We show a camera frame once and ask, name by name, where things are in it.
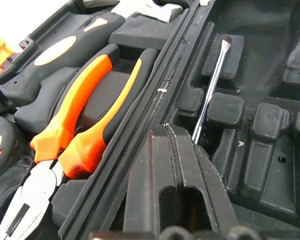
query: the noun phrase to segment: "pliers jaw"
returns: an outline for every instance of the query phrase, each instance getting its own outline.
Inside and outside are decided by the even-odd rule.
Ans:
[[[63,171],[56,160],[40,162],[20,186],[0,225],[0,240],[24,240],[40,224]]]

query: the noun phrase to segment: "hammer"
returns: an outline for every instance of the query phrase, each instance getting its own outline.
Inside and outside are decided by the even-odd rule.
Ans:
[[[125,19],[131,16],[144,15],[164,23],[170,23],[183,13],[183,8],[176,4],[157,5],[154,0],[83,0],[86,8],[110,7],[111,11]]]
[[[113,0],[94,1],[95,6],[106,2],[114,3]],[[92,0],[84,3],[87,6],[93,6]],[[107,45],[112,32],[120,28],[127,18],[145,15],[169,23],[182,13],[182,7],[175,4],[159,6],[154,0],[121,0],[111,12],[96,16],[71,36],[46,49],[23,72],[0,85],[0,90],[18,107],[28,105],[36,100],[42,80],[64,67],[82,67],[94,54]]]

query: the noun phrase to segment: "flathead screwdriver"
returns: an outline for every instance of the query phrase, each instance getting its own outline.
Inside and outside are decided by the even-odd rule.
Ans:
[[[200,136],[201,136],[202,128],[204,127],[204,125],[206,123],[206,117],[207,117],[206,115],[207,115],[208,106],[209,106],[210,100],[212,98],[212,95],[215,92],[217,82],[220,77],[221,69],[224,65],[226,55],[227,55],[227,52],[229,51],[230,47],[231,47],[231,37],[229,35],[225,34],[224,38],[222,40],[222,43],[221,43],[221,50],[220,50],[219,58],[218,58],[218,61],[216,62],[215,69],[214,69],[208,90],[207,90],[205,98],[204,98],[204,103],[202,105],[200,115],[196,122],[195,129],[194,129],[194,132],[192,135],[192,140],[195,142],[195,144],[198,144]]]

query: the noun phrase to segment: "screwdriver tip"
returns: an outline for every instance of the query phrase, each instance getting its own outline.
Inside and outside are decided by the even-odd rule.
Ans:
[[[222,40],[221,48],[224,51],[228,51],[231,47],[231,37],[228,34],[225,34]]]

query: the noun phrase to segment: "metal wrench head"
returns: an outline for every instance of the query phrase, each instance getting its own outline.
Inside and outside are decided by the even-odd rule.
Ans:
[[[38,227],[63,177],[53,162],[40,162],[17,189],[0,224],[0,240],[24,240]]]
[[[121,0],[111,12],[121,15],[125,19],[135,15],[145,15],[164,23],[170,23],[183,11],[180,5],[160,6],[154,0]]]

